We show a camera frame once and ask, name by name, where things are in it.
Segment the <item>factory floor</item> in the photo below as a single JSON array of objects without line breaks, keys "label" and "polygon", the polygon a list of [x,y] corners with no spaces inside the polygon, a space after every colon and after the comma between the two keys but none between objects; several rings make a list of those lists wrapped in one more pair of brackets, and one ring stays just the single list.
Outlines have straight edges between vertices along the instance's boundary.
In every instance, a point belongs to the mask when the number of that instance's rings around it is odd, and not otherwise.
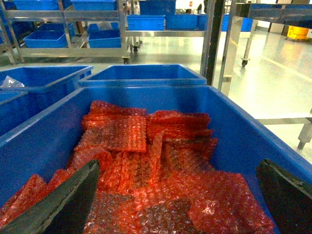
[{"label": "factory floor", "polygon": [[[141,38],[143,44],[132,54],[131,64],[180,63],[199,72],[203,38]],[[218,83],[224,38],[220,40],[214,86]],[[284,36],[257,31],[250,61],[241,66],[247,39],[240,39],[229,98],[254,118],[307,115],[312,108],[312,45],[292,42]],[[27,66],[93,65],[97,73],[109,65],[122,64],[120,58],[26,58]],[[13,67],[5,56],[0,69]],[[298,150],[302,124],[268,125],[269,130],[312,163],[312,143]]]}]

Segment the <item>yellow container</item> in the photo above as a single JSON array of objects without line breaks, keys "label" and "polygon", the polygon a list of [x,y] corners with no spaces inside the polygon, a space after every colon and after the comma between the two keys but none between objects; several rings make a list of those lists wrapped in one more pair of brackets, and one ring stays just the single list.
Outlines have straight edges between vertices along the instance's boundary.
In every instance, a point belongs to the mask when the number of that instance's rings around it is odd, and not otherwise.
[{"label": "yellow container", "polygon": [[308,31],[309,30],[307,28],[300,28],[300,27],[295,27],[295,26],[289,26],[287,37],[288,38],[292,38],[292,39],[304,39],[304,40],[307,40],[307,39],[309,39],[307,37]]}]

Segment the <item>blue plastic crate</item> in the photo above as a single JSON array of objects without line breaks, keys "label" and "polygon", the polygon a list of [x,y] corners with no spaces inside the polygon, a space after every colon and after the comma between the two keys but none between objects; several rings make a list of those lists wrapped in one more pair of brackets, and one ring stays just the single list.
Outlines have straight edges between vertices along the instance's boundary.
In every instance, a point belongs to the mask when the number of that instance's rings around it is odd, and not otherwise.
[{"label": "blue plastic crate", "polygon": [[197,15],[167,15],[166,29],[194,30],[197,27]]},{"label": "blue plastic crate", "polygon": [[[226,32],[229,25],[229,15],[223,16],[223,23],[222,23],[222,31]],[[241,32],[250,32],[252,29],[253,20],[249,18],[243,18]]]},{"label": "blue plastic crate", "polygon": [[128,16],[128,30],[132,31],[162,31],[164,30],[165,16]]},{"label": "blue plastic crate", "polygon": [[250,32],[252,29],[253,25],[253,19],[250,18],[243,18],[243,23],[242,23],[242,32]]},{"label": "blue plastic crate", "polygon": [[102,30],[91,32],[88,37],[90,48],[120,48],[120,31]]},{"label": "blue plastic crate", "polygon": [[[72,23],[68,24],[69,36],[72,38],[76,35],[75,28]],[[64,30],[64,25],[62,23],[45,23],[40,26],[37,31],[62,31]]]},{"label": "blue plastic crate", "polygon": [[[13,0],[18,10],[59,10],[58,0]],[[70,0],[62,0],[66,9],[71,5]]]},{"label": "blue plastic crate", "polygon": [[31,118],[35,111],[27,92],[0,92],[0,136]]},{"label": "blue plastic crate", "polygon": [[[12,9],[16,8],[14,2],[12,2],[12,1],[3,1],[3,4],[4,4],[4,8],[6,10],[12,10]],[[0,8],[0,17],[2,18],[3,23],[6,23],[6,18],[4,17],[4,13],[2,12],[2,8]]]},{"label": "blue plastic crate", "polygon": [[[20,40],[22,38],[23,34],[34,30],[34,26],[31,22],[18,22],[18,21],[13,22],[12,28],[13,28],[13,31],[15,33],[17,40]],[[5,26],[5,30],[8,34],[10,41],[13,42],[13,37],[12,37],[11,32],[9,30],[9,27],[7,25]]]},{"label": "blue plastic crate", "polygon": [[27,91],[37,110],[44,110],[76,90],[78,81],[91,74],[92,66],[18,67],[0,71],[0,85],[10,76],[25,87],[0,88],[1,91]]},{"label": "blue plastic crate", "polygon": [[34,31],[24,38],[28,48],[65,48],[68,46],[62,31]]},{"label": "blue plastic crate", "polygon": [[114,65],[79,81],[82,87],[203,84],[207,79],[179,64]]},{"label": "blue plastic crate", "polygon": [[72,0],[77,11],[114,11],[117,9],[116,0]]},{"label": "blue plastic crate", "polygon": [[197,27],[199,30],[207,30],[207,15],[206,14],[201,14],[201,15],[198,15],[198,18],[197,18]]},{"label": "blue plastic crate", "polygon": [[118,22],[111,22],[112,29],[119,29],[119,23]]},{"label": "blue plastic crate", "polygon": [[256,166],[268,158],[312,184],[312,165],[212,86],[89,87],[76,90],[0,138],[0,206],[29,179],[49,181],[65,168],[83,133],[81,120],[93,100],[123,107],[203,112],[219,139],[211,163],[241,173],[268,216],[256,178]]},{"label": "blue plastic crate", "polygon": [[162,16],[176,13],[176,0],[143,0],[139,4],[141,15]]}]

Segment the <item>clear plastic bag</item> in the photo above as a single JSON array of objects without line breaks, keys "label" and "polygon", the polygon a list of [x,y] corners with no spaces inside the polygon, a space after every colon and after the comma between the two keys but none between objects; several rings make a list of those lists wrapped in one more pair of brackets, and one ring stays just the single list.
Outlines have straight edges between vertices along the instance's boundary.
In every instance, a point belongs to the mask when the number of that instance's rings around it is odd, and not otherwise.
[{"label": "clear plastic bag", "polygon": [[2,82],[2,85],[0,88],[20,88],[20,87],[25,87],[25,85],[22,82],[19,82],[16,79],[13,79],[10,76],[6,76],[4,81]]}]

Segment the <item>caster wheel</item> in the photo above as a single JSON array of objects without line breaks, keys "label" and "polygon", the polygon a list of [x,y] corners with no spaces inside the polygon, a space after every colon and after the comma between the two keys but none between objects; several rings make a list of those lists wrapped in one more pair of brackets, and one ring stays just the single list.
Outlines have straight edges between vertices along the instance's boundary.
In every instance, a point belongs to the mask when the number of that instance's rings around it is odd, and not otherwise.
[{"label": "caster wheel", "polygon": [[123,59],[123,64],[125,64],[125,65],[129,64],[129,58],[124,58]]},{"label": "caster wheel", "polygon": [[248,61],[247,60],[243,60],[242,61],[242,67],[245,67],[247,65]]}]

